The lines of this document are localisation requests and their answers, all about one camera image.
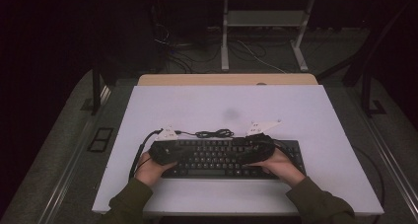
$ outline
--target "sleeve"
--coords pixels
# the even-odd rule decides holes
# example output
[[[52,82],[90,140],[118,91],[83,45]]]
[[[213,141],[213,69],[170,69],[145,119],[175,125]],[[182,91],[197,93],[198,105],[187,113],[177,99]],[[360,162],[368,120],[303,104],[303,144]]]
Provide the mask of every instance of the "sleeve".
[[[110,200],[110,210],[102,216],[98,224],[142,223],[142,210],[153,192],[136,179],[131,179],[126,187]]]
[[[354,211],[346,201],[321,190],[310,178],[286,195],[298,208],[303,223],[356,223]]]

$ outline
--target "white tabletop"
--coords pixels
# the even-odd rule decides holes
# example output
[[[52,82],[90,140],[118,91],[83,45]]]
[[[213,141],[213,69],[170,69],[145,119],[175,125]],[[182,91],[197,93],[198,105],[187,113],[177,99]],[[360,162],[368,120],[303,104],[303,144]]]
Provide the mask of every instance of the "white tabletop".
[[[358,215],[383,213],[319,85],[135,87],[93,210],[109,210],[109,200],[127,184],[138,146],[151,131],[169,125],[192,133],[229,128],[236,136],[245,136],[252,121],[272,120],[282,122],[265,133],[275,139],[298,140],[307,173],[322,189],[345,199]],[[151,140],[144,151],[151,146]],[[160,179],[144,213],[297,214],[285,196],[288,190],[276,181]]]

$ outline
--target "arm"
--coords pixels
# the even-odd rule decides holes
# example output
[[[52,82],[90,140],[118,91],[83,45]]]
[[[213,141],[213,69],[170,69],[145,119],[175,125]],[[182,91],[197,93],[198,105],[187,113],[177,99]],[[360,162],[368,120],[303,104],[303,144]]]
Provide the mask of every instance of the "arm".
[[[99,224],[107,223],[142,223],[142,210],[152,196],[151,187],[158,181],[161,174],[175,163],[161,166],[154,162],[148,153],[139,159],[139,168],[128,185],[110,200],[110,210],[99,220]]]
[[[322,191],[280,150],[276,149],[269,159],[251,165],[261,166],[264,172],[273,173],[292,188],[286,195],[298,208],[303,223],[356,223],[354,211],[346,201]]]

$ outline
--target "person's left hand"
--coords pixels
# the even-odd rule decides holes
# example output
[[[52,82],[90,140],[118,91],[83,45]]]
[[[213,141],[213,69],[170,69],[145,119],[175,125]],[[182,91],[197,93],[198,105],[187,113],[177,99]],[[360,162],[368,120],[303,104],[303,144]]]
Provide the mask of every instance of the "person's left hand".
[[[148,152],[145,152],[139,159],[138,166],[140,167],[136,171],[135,179],[151,187],[158,181],[165,170],[175,166],[175,164],[176,162],[161,166],[151,159]]]

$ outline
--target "black keyboard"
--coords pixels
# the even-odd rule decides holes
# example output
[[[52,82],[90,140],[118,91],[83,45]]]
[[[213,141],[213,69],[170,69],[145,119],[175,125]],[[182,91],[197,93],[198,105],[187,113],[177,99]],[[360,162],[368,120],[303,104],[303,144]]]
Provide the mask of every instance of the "black keyboard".
[[[295,163],[306,174],[299,143],[296,140],[280,140],[284,147],[293,155]],[[242,153],[249,149],[248,144],[234,144],[231,139],[218,140],[178,140],[178,146],[191,148],[190,156],[182,158],[177,165],[166,170],[163,178],[208,178],[208,179],[278,179],[274,175],[264,173],[260,167],[238,164],[236,159],[227,156]]]

